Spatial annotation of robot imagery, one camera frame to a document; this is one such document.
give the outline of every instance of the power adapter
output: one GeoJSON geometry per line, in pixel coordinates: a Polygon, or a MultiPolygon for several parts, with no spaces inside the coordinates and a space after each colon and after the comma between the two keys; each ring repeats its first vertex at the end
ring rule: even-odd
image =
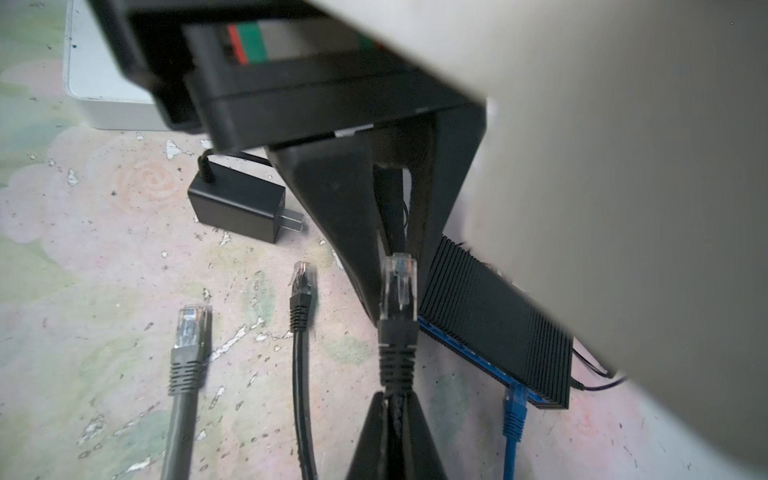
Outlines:
{"type": "Polygon", "coordinates": [[[197,159],[187,195],[201,223],[275,243],[281,227],[301,231],[304,216],[285,208],[286,189],[258,177],[197,159]]]}

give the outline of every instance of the black cord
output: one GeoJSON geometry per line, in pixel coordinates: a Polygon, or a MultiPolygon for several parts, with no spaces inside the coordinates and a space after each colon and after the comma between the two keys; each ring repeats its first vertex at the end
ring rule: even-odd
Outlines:
{"type": "Polygon", "coordinates": [[[248,160],[248,161],[256,162],[257,164],[262,164],[262,165],[266,165],[268,167],[272,167],[272,164],[266,158],[258,157],[256,155],[247,154],[244,151],[236,151],[236,152],[232,152],[231,154],[222,154],[222,155],[227,155],[228,157],[240,158],[242,160],[248,160]]]}
{"type": "Polygon", "coordinates": [[[252,162],[255,162],[257,164],[262,164],[262,165],[266,165],[268,167],[272,167],[272,164],[266,158],[258,157],[256,155],[247,154],[244,151],[235,151],[235,152],[232,152],[232,153],[229,153],[229,154],[218,154],[218,153],[216,153],[214,151],[213,148],[209,148],[208,150],[203,152],[201,157],[205,157],[207,159],[209,155],[223,155],[225,157],[235,157],[235,158],[239,158],[241,160],[252,161],[252,162]]]}
{"type": "Polygon", "coordinates": [[[600,385],[600,386],[586,386],[584,383],[579,382],[575,378],[571,377],[571,388],[574,388],[576,390],[583,390],[585,392],[600,392],[601,390],[608,390],[612,389],[617,385],[621,385],[622,383],[627,381],[627,377],[621,377],[619,380],[616,380],[615,382],[608,383],[606,385],[600,385]]]}
{"type": "Polygon", "coordinates": [[[310,428],[309,377],[306,367],[309,339],[305,336],[310,320],[313,286],[306,268],[307,264],[304,262],[296,264],[290,297],[290,331],[293,333],[293,421],[296,423],[301,478],[316,480],[317,469],[310,428]]]}
{"type": "Polygon", "coordinates": [[[299,446],[299,466],[303,480],[316,480],[315,454],[312,449],[310,431],[308,378],[305,364],[306,332],[298,330],[293,334],[293,421],[296,423],[296,443],[299,446]]]}
{"type": "Polygon", "coordinates": [[[590,370],[592,370],[593,372],[597,373],[599,376],[603,377],[604,379],[612,379],[612,378],[614,378],[615,374],[609,373],[609,372],[603,372],[598,367],[593,365],[592,362],[590,362],[589,360],[585,359],[583,355],[581,355],[579,352],[576,351],[576,349],[573,349],[573,351],[574,351],[574,355],[576,355],[576,357],[579,360],[581,360],[582,363],[584,363],[590,370]]]}
{"type": "Polygon", "coordinates": [[[213,183],[213,181],[216,180],[214,171],[210,169],[208,156],[205,153],[197,158],[197,172],[200,174],[200,178],[203,179],[203,182],[207,184],[213,183]]]}

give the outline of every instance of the concrete floor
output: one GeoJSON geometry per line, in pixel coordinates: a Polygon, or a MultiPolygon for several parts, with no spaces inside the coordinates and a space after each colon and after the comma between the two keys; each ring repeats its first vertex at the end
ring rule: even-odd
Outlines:
{"type": "MultiPolygon", "coordinates": [[[[231,346],[201,392],[192,478],[299,478],[283,338],[299,259],[319,269],[316,463],[320,478],[343,478],[379,387],[376,331],[329,245],[311,220],[275,245],[197,223],[185,190],[203,137],[85,126],[61,89],[64,12],[60,0],[0,6],[0,478],[157,478],[176,315],[201,301],[214,347],[231,346]]],[[[425,336],[416,372],[450,478],[501,478],[503,386],[425,336]]],[[[599,383],[577,362],[574,375],[599,383]]],[[[517,472],[765,478],[631,383],[573,392],[565,412],[529,408],[517,472]]]]}

